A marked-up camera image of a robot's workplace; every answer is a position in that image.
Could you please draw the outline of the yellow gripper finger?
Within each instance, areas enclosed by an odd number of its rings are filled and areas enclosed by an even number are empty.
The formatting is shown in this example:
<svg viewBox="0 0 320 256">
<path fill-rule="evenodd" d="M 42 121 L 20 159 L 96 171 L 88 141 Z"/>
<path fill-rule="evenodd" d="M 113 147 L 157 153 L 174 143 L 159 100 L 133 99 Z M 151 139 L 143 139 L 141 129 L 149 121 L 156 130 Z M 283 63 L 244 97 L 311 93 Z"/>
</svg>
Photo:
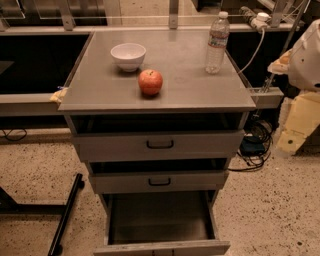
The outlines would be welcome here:
<svg viewBox="0 0 320 256">
<path fill-rule="evenodd" d="M 273 61 L 268 66 L 267 70 L 272 74 L 287 75 L 290 56 L 291 56 L 291 50 L 286 51 L 278 59 Z"/>
<path fill-rule="evenodd" d="M 319 93 L 300 93 L 294 99 L 285 97 L 276 131 L 276 149 L 294 155 L 319 125 Z"/>
</svg>

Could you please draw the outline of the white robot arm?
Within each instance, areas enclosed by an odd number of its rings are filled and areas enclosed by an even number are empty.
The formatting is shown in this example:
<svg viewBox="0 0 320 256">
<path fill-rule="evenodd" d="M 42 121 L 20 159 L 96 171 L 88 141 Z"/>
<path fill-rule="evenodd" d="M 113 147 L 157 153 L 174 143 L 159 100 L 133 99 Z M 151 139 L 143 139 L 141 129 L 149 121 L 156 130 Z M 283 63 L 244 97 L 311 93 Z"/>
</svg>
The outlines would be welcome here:
<svg viewBox="0 0 320 256">
<path fill-rule="evenodd" d="M 268 71 L 287 75 L 289 84 L 300 90 L 293 99 L 284 98 L 276 130 L 276 149 L 294 155 L 320 125 L 320 20 L 313 21 Z"/>
</svg>

